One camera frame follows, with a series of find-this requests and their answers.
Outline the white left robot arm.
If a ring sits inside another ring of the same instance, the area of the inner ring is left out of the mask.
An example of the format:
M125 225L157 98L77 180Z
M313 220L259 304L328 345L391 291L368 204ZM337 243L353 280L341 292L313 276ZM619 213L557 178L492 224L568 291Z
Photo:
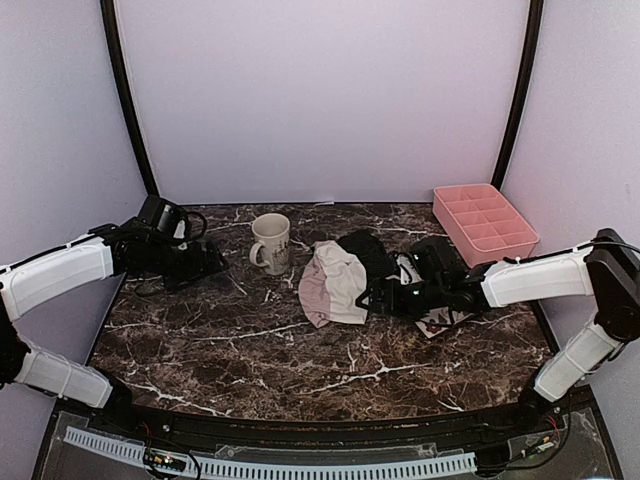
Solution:
M120 436L141 427L132 393L117 378L21 337L16 322L34 308L89 283L154 274L179 291L227 269L216 245L144 228L104 225L73 242L1 269L1 382L19 383L102 410Z

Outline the pink and white underwear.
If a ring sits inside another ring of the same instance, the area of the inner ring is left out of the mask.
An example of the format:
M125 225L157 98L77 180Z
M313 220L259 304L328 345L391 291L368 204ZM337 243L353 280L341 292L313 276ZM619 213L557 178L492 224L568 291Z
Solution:
M313 245L298 285L303 313L317 329L330 323L364 325L365 308L356 305L367 286L364 265L335 241Z

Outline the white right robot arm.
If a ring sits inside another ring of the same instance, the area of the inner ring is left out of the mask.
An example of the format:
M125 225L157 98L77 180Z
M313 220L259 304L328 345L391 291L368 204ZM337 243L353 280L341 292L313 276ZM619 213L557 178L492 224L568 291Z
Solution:
M356 299L370 312L422 320L484 313L534 300L592 296L596 310L583 329L528 380L510 413L521 434L534 432L585 376L639 337L638 249L613 229L584 244L532 258L464 266L443 237L427 237L396 253L396 271L375 279Z

